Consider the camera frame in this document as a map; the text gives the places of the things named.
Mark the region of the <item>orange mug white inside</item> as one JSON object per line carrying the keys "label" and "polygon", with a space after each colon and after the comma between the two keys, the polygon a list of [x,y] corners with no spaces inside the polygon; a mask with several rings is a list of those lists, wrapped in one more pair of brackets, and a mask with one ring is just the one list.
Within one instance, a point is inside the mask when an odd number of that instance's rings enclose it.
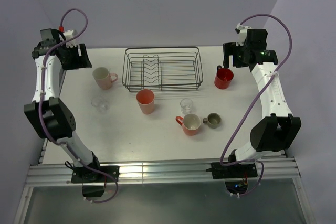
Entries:
{"label": "orange mug white inside", "polygon": [[184,117],[177,116],[175,120],[182,127],[183,132],[188,136],[196,135],[201,127],[201,119],[193,113],[189,113]]}

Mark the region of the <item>pink ceramic mug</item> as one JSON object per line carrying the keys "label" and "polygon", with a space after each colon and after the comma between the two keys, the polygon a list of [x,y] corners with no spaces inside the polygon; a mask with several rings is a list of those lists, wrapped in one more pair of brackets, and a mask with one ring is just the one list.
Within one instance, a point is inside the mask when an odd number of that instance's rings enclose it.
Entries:
{"label": "pink ceramic mug", "polygon": [[102,90],[110,89],[113,83],[118,80],[118,75],[116,73],[110,73],[109,69],[105,67],[96,68],[92,76]]}

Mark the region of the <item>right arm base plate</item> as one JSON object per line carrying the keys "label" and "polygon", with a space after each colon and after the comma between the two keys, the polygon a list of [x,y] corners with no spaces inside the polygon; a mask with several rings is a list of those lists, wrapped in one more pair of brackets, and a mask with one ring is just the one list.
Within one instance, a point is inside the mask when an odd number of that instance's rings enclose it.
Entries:
{"label": "right arm base plate", "polygon": [[213,162],[206,171],[212,173],[213,179],[255,178],[258,176],[255,164],[222,166],[219,162]]}

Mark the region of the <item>red ceramic mug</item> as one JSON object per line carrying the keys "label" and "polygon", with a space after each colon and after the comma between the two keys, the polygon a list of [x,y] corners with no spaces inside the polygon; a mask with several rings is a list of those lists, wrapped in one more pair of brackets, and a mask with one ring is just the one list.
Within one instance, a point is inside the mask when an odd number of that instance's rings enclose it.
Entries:
{"label": "red ceramic mug", "polygon": [[217,88],[219,89],[228,88],[233,78],[234,78],[234,73],[230,69],[223,68],[220,65],[217,66],[216,76],[214,80],[214,84]]}

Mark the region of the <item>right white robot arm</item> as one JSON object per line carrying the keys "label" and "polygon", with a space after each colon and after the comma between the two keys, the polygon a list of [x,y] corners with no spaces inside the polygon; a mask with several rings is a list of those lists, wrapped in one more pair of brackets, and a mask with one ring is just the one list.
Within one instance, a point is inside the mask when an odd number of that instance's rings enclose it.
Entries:
{"label": "right white robot arm", "polygon": [[257,101],[261,102],[262,108],[261,121],[251,129],[249,141],[234,150],[235,159],[227,164],[228,173],[237,177],[245,171],[244,162],[254,162],[271,152],[288,149],[301,128],[301,119],[293,115],[286,102],[279,78],[282,64],[274,50],[267,50],[265,46],[225,44],[224,67],[228,67],[228,56],[233,57],[233,66],[241,62],[243,67],[249,67],[258,94],[238,123],[223,153],[228,151]]}

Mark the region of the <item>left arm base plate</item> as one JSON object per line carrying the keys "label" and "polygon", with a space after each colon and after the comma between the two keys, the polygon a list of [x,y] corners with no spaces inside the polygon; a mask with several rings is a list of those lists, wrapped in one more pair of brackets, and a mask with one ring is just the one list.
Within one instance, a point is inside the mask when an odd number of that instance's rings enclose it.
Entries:
{"label": "left arm base plate", "polygon": [[[119,166],[100,166],[99,171],[110,175],[115,180],[119,178]],[[113,182],[113,179],[105,174],[91,171],[85,167],[75,167],[72,171],[71,183],[85,184],[85,183],[103,183]]]}

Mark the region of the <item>salmon plastic tumbler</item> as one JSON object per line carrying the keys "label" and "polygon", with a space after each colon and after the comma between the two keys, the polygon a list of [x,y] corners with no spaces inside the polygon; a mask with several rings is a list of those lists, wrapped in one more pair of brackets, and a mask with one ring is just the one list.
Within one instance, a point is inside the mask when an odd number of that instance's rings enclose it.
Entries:
{"label": "salmon plastic tumbler", "polygon": [[136,95],[138,105],[144,114],[151,114],[154,111],[155,95],[152,90],[142,89]]}

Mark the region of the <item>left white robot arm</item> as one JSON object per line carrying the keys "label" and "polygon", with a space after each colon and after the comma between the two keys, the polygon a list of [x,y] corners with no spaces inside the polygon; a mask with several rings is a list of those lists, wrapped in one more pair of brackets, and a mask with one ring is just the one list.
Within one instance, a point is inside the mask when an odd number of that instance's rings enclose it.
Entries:
{"label": "left white robot arm", "polygon": [[76,133],[72,112],[60,98],[60,78],[66,70],[91,68],[85,44],[74,47],[62,45],[52,52],[55,40],[41,41],[33,49],[37,68],[36,91],[32,102],[24,105],[24,114],[41,138],[60,146],[73,160],[65,165],[80,182],[96,182],[102,168],[95,154],[85,147]]}

